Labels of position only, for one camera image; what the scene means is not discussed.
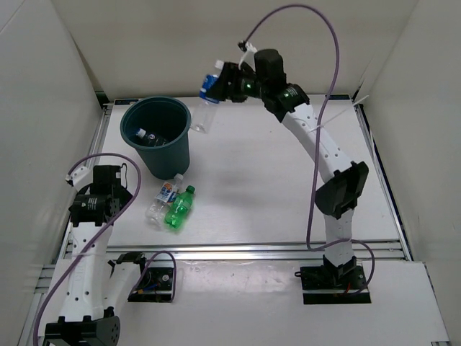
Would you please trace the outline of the clear unlabelled plastic bottle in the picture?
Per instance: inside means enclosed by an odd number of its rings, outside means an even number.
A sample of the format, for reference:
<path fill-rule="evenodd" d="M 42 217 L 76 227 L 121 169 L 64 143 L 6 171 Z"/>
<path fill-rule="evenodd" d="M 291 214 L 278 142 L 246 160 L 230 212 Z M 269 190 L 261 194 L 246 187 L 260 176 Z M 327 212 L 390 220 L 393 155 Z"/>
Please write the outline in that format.
<path fill-rule="evenodd" d="M 136 132 L 136 138 L 139 140 L 139 144 L 141 146 L 146 147 L 157 147 L 157 146 L 164 146 L 169 143 L 169 141 L 160 136 L 159 134 L 146 131 L 142 128 L 139 128 Z"/>

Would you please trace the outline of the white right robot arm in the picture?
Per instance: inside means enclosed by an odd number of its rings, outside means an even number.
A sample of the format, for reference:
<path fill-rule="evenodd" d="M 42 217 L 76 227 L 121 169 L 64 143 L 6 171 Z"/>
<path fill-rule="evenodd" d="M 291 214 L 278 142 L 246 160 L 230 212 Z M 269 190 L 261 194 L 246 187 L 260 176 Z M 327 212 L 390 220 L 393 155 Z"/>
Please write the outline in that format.
<path fill-rule="evenodd" d="M 323 181 L 315 187 L 311 202 L 323 214 L 327 247 L 323 255 L 323 279 L 332 288 L 340 288 L 357 265 L 352 249 L 352 218 L 369 173 L 363 162 L 352 161 L 318 126 L 318 115 L 307 94 L 297 84 L 287 82 L 282 56 L 275 49 L 251 54 L 249 65 L 216 61 L 217 77 L 205 87 L 206 97 L 224 102 L 260 99 L 298 139 L 318 167 L 314 174 Z"/>

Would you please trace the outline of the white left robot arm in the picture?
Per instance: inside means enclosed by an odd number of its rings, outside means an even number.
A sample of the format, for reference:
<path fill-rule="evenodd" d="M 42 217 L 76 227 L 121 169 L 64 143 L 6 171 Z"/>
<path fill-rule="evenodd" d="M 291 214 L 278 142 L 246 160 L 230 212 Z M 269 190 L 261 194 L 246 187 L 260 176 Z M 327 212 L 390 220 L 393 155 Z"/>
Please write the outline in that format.
<path fill-rule="evenodd" d="M 50 290 L 55 293 L 67 285 L 57 321 L 45 326 L 44 339 L 51 345 L 116 345 L 117 311 L 130 286 L 150 283 L 151 271 L 143 266 L 141 253 L 106 258 L 111 220 L 133 199 L 122 185 L 121 171 L 116 165 L 81 167 L 68 178 L 77 191 L 69 208 L 72 262 Z"/>

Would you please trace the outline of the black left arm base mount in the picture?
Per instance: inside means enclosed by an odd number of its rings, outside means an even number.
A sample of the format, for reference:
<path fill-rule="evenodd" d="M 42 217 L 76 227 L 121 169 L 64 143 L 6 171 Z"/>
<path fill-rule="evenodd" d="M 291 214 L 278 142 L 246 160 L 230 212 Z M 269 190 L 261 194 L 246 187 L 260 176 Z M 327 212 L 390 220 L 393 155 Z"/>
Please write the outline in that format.
<path fill-rule="evenodd" d="M 154 266 L 159 257 L 168 257 L 171 266 Z M 155 252 L 150 258 L 143 253 L 135 260 L 140 277 L 127 298 L 131 303 L 172 303 L 176 295 L 177 264 L 171 252 Z"/>

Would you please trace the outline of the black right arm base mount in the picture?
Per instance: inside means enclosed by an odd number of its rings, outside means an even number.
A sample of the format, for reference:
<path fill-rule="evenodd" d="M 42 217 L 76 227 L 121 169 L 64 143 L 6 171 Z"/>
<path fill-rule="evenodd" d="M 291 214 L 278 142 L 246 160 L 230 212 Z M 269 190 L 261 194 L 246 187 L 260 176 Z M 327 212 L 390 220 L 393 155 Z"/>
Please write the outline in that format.
<path fill-rule="evenodd" d="M 364 287 L 363 266 L 357 265 L 337 279 L 325 265 L 300 267 L 295 272 L 300 278 L 305 305 L 344 305 L 372 303 L 370 292 Z"/>

